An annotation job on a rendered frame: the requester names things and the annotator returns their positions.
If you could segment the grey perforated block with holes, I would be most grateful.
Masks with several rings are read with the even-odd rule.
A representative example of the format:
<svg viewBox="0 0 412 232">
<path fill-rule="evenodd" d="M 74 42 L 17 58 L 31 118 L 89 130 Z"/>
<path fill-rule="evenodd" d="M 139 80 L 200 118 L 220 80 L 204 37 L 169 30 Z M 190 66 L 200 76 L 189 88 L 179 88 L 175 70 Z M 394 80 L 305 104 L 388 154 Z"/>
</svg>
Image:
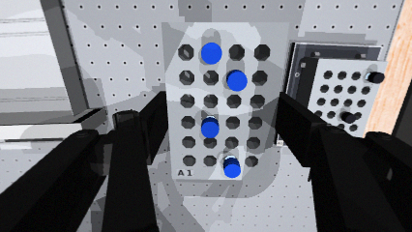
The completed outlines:
<svg viewBox="0 0 412 232">
<path fill-rule="evenodd" d="M 162 47 L 172 179 L 268 181 L 289 22 L 162 22 Z M 215 43 L 221 59 L 210 65 L 202 47 Z M 232 91 L 227 75 L 248 83 Z M 217 136 L 201 123 L 214 116 Z M 241 173 L 228 178 L 224 159 Z"/>
</svg>

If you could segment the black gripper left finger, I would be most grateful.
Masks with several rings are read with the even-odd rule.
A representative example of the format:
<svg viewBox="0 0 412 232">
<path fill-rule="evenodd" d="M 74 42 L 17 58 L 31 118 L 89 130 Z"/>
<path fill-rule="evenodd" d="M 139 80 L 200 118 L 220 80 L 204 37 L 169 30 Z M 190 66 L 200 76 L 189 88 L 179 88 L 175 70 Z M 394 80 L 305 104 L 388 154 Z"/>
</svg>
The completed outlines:
<svg viewBox="0 0 412 232">
<path fill-rule="evenodd" d="M 166 91 L 112 120 L 107 134 L 72 133 L 0 193 L 0 232 L 76 232 L 106 175 L 102 232 L 160 232 L 147 165 L 168 130 Z"/>
</svg>

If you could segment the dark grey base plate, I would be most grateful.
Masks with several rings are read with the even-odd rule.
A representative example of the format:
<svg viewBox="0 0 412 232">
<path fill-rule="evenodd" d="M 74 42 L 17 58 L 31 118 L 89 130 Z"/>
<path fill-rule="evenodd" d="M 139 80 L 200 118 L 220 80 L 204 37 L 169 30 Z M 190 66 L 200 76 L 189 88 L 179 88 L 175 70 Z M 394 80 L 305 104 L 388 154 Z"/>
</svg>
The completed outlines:
<svg viewBox="0 0 412 232">
<path fill-rule="evenodd" d="M 140 112 L 165 89 L 162 22 L 289 22 L 292 43 L 383 46 L 387 61 L 405 0 L 58 0 L 88 108 Z M 268 181 L 172 179 L 167 130 L 147 165 L 160 232 L 317 232 L 310 167 L 275 145 Z M 0 193 L 54 148 L 0 148 Z"/>
</svg>

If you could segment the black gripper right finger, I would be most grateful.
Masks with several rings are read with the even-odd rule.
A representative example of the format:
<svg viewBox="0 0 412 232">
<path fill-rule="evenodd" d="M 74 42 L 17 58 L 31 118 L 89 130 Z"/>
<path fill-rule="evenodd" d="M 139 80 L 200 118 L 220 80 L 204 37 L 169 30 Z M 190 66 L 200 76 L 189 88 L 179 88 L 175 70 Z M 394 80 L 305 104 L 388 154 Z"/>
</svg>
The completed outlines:
<svg viewBox="0 0 412 232">
<path fill-rule="evenodd" d="M 410 145 L 383 131 L 352 136 L 284 92 L 275 130 L 310 167 L 317 232 L 412 232 Z"/>
</svg>

